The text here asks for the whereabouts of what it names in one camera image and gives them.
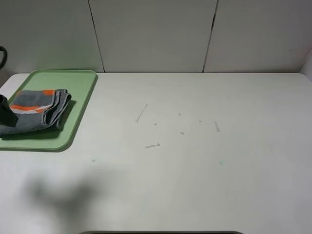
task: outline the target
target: tabletop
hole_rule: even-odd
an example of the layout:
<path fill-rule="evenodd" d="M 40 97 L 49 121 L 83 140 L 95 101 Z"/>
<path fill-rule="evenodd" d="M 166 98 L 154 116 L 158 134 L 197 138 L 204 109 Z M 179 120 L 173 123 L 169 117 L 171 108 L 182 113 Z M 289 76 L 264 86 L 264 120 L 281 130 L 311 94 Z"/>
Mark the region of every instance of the tabletop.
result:
<path fill-rule="evenodd" d="M 98 74 L 67 150 L 0 151 L 0 232 L 311 233 L 311 116 L 302 74 Z"/>

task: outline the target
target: folded cloth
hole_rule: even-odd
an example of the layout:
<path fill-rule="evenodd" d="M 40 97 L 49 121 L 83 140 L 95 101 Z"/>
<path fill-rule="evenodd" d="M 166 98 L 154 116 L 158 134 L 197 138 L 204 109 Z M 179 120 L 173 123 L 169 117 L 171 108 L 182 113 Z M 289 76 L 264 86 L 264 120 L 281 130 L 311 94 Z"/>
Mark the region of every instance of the folded cloth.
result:
<path fill-rule="evenodd" d="M 10 104 L 19 119 L 15 127 L 0 125 L 0 137 L 46 128 L 60 129 L 70 100 L 66 89 L 19 91 Z"/>

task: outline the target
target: scratch mark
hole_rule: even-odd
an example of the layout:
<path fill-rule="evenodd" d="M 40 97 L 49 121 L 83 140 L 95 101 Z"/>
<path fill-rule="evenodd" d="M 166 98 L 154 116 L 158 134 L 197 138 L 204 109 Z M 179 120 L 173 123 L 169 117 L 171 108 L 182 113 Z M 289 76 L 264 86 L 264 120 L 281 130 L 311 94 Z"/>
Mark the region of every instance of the scratch mark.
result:
<path fill-rule="evenodd" d="M 214 125 L 215 125 L 216 131 L 217 131 L 217 132 L 221 132 L 220 129 L 219 129 L 219 126 L 218 126 L 217 121 L 214 122 Z"/>
<path fill-rule="evenodd" d="M 145 146 L 146 149 L 151 148 L 151 147 L 156 147 L 156 146 L 160 146 L 160 144 L 158 143 L 157 145 L 150 145 L 150 146 Z"/>
<path fill-rule="evenodd" d="M 138 120 L 140 119 L 141 115 L 143 114 L 143 112 L 145 111 L 147 106 L 148 106 L 148 104 L 145 105 L 145 108 L 143 109 L 142 113 L 137 117 L 137 119 L 136 119 L 137 123 L 138 123 Z"/>

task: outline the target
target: green tray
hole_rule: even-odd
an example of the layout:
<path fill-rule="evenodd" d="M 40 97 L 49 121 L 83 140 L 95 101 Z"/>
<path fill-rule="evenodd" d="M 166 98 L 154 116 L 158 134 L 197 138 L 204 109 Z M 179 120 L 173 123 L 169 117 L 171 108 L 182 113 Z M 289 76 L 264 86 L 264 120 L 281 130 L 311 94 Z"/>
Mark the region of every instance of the green tray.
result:
<path fill-rule="evenodd" d="M 95 86 L 97 75 L 94 71 L 79 70 L 38 70 L 32 72 L 9 99 L 11 102 L 20 90 L 67 89 L 72 95 L 64 116 L 63 129 L 42 130 L 29 135 L 1 139 L 1 150 L 62 151 L 67 149 L 77 131 L 84 110 Z"/>

